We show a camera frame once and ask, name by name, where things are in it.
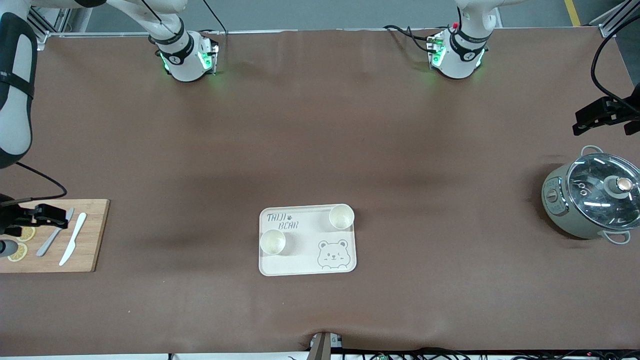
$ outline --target table surface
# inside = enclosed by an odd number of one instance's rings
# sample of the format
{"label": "table surface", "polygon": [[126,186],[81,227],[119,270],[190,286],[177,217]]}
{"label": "table surface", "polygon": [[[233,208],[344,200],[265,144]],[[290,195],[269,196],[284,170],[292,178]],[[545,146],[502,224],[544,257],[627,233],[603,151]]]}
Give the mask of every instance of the table surface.
{"label": "table surface", "polygon": [[[146,38],[48,41],[24,162],[111,208],[95,273],[0,275],[1,355],[300,350],[319,331],[361,348],[640,347],[640,233],[576,240],[539,199],[584,145],[640,163],[621,126],[572,135],[602,96],[597,29],[497,30],[461,81],[397,33],[220,40],[218,75],[195,83]],[[613,42],[600,61],[630,94]],[[3,170],[14,197],[55,191]],[[356,212],[353,272],[260,274],[262,209],[337,202]]]}

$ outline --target white knife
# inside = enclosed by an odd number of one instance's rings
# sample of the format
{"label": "white knife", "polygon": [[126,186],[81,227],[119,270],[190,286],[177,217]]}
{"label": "white knife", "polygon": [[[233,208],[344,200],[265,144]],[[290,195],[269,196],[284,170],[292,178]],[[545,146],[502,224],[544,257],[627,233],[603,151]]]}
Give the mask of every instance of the white knife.
{"label": "white knife", "polygon": [[78,234],[80,233],[80,229],[82,228],[82,225],[84,224],[85,220],[86,220],[86,213],[80,213],[80,215],[78,215],[78,220],[76,222],[76,228],[74,229],[73,235],[71,235],[71,240],[69,240],[69,245],[67,245],[65,254],[62,255],[60,264],[58,264],[59,266],[64,265],[67,262],[67,260],[69,260],[69,258],[71,257],[71,254],[73,254],[74,250],[76,249],[76,238],[78,237]]}
{"label": "white knife", "polygon": [[[70,208],[69,211],[67,211],[67,216],[66,216],[68,223],[71,223],[72,216],[74,216],[74,209]],[[60,234],[60,231],[62,231],[62,229],[60,229],[59,227],[57,227],[53,231],[53,234],[51,234],[51,236],[47,239],[47,241],[45,241],[44,244],[42,244],[42,246],[38,249],[38,252],[36,252],[36,256],[44,256],[44,254],[47,253],[47,250],[49,250],[51,243],[53,242],[53,240],[55,240],[56,236]]]}

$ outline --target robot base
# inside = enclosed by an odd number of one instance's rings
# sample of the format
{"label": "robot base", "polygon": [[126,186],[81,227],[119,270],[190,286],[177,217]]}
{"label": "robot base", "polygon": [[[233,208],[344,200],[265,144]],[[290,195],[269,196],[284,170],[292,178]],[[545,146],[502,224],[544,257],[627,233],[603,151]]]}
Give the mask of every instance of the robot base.
{"label": "robot base", "polygon": [[480,66],[484,50],[477,56],[477,60],[463,61],[448,45],[450,41],[451,32],[449,29],[428,38],[427,49],[435,51],[433,54],[429,53],[429,64],[448,78],[464,79]]}
{"label": "robot base", "polygon": [[218,65],[218,43],[212,42],[210,38],[203,37],[196,31],[188,31],[188,33],[193,38],[194,46],[181,64],[176,65],[172,62],[171,56],[166,59],[160,54],[167,73],[183,82],[196,81],[205,74],[215,74]]}

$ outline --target bear drawing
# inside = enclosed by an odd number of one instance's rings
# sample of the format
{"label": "bear drawing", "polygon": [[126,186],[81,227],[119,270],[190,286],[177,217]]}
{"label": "bear drawing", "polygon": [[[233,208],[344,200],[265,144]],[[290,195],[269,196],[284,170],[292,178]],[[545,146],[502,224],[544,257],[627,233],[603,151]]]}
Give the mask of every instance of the bear drawing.
{"label": "bear drawing", "polygon": [[318,244],[320,255],[318,256],[318,264],[324,268],[337,269],[340,266],[344,268],[351,262],[351,256],[347,251],[347,241],[340,240],[337,243],[328,243],[320,241]]}

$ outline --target cutting board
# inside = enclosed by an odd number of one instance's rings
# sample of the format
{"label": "cutting board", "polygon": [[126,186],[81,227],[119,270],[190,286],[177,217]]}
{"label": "cutting board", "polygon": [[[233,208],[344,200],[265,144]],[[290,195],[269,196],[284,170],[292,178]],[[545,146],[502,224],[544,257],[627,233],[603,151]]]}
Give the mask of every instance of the cutting board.
{"label": "cutting board", "polygon": [[[37,204],[49,204],[68,210],[75,208],[74,216],[69,222],[69,227],[62,230],[49,247],[44,256],[39,258],[36,252],[40,246],[47,241],[49,235],[53,233],[55,227],[36,227],[36,235],[24,244],[27,245],[27,256],[22,260],[12,263],[7,258],[0,258],[0,273],[15,272],[92,272],[95,270],[95,262],[98,260],[98,251],[102,241],[104,223],[107,220],[109,201],[106,199],[60,199],[46,200],[38,202],[25,202],[21,204],[23,208],[33,208]],[[76,238],[76,249],[69,260],[63,265],[58,263],[65,253],[71,234],[74,232],[76,221],[80,213],[86,213],[87,217],[84,225]],[[16,240],[7,235],[0,238]]]}

